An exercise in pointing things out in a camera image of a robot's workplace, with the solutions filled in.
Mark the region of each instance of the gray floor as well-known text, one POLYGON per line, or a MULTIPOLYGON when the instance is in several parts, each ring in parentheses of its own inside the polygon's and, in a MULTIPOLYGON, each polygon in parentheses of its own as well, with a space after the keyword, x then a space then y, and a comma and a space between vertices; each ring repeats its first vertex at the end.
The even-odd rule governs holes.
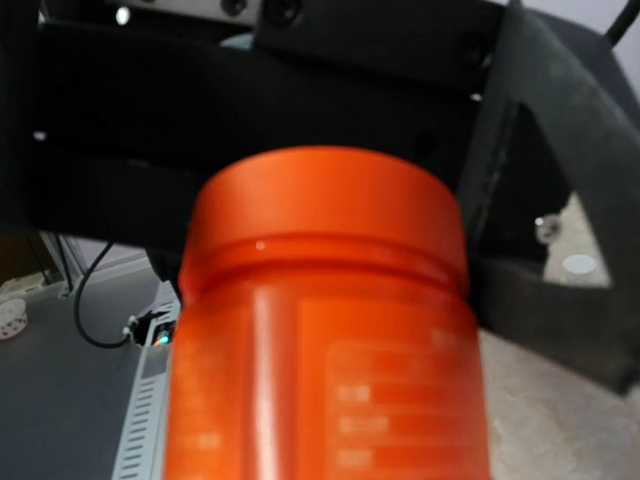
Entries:
MULTIPOLYGON (((88 285, 87 329, 118 338, 157 286, 148 269, 88 285)), ((30 300, 28 318, 21 335, 0 342, 0 478, 110 479, 138 349, 86 344, 73 326, 72 300, 30 300)))

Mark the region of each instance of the black wire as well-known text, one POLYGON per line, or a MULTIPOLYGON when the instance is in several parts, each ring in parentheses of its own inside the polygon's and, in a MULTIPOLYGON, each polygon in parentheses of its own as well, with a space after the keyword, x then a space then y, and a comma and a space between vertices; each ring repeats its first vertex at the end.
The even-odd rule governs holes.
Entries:
POLYGON ((67 280, 69 293, 71 293, 73 292, 73 281, 71 281, 71 272, 69 271, 69 263, 67 262, 67 256, 65 255, 64 249, 62 248, 62 240, 60 240, 60 235, 56 233, 54 237, 56 239, 56 246, 58 247, 58 254, 60 255, 60 261, 62 262, 62 268, 64 269, 64 276, 67 280))
POLYGON ((94 340, 93 338, 91 338, 87 333, 87 331, 82 326, 82 322, 80 321, 80 299, 82 298, 82 292, 84 291, 84 287, 87 284, 89 277, 91 276, 93 271, 96 269, 98 264, 102 261, 104 256, 109 252, 109 250, 111 250, 111 247, 113 247, 113 242, 109 242, 107 246, 104 247, 104 249, 96 257, 93 263, 89 266, 84 276, 82 277, 80 284, 78 285, 78 291, 76 292, 76 295, 73 299, 73 321, 76 324, 78 333, 80 333, 80 336, 84 340, 86 340, 87 343, 90 343, 94 347, 105 348, 105 349, 114 349, 114 348, 124 347, 127 343, 129 343, 129 335, 125 335, 121 340, 115 343, 99 342, 98 340, 94 340))
POLYGON ((612 45, 617 45, 622 40, 622 37, 627 33, 629 27, 633 25, 639 14, 640 0, 629 0, 606 33, 612 45))
POLYGON ((38 255, 38 252, 36 252, 36 247, 31 242, 29 235, 25 235, 24 238, 27 240, 27 245, 29 245, 29 250, 31 250, 31 255, 33 255, 33 258, 35 258, 36 263, 38 264, 38 270, 40 270, 40 273, 42 273, 45 283, 47 285, 51 285, 51 279, 47 275, 47 271, 45 270, 44 265, 42 264, 42 261, 40 261, 40 256, 38 255))

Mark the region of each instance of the orange bottle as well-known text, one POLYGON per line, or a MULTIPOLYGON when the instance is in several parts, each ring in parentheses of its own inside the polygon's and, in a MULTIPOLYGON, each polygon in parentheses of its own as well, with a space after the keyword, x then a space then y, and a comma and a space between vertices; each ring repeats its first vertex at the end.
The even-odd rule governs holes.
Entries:
POLYGON ((294 148, 201 192, 167 480, 488 480, 455 198, 387 155, 294 148))

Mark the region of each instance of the white oval spot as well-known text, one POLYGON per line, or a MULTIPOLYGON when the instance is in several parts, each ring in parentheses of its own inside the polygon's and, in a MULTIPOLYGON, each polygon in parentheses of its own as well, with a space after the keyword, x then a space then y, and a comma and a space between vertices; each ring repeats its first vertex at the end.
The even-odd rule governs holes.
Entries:
POLYGON ((591 255, 571 255, 563 260, 562 268, 574 275, 586 275, 598 268, 598 261, 591 255))
POLYGON ((118 25, 126 25, 131 20, 131 10, 127 7, 120 7, 116 11, 116 23, 118 25))

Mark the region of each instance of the bolt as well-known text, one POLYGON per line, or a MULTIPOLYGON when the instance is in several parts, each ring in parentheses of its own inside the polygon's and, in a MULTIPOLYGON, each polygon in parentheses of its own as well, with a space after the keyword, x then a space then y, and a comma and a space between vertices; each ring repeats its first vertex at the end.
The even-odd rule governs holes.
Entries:
POLYGON ((220 7, 230 17, 237 17, 247 8, 247 0, 221 0, 220 7))
POLYGON ((536 218, 536 240, 542 245, 550 245, 560 236, 562 223, 556 214, 536 218))
POLYGON ((264 13, 276 27, 288 27, 300 14, 300 0, 267 0, 264 13))
POLYGON ((456 58, 465 68, 481 69, 488 65, 489 47, 484 38, 477 33, 466 33, 456 45, 456 58))

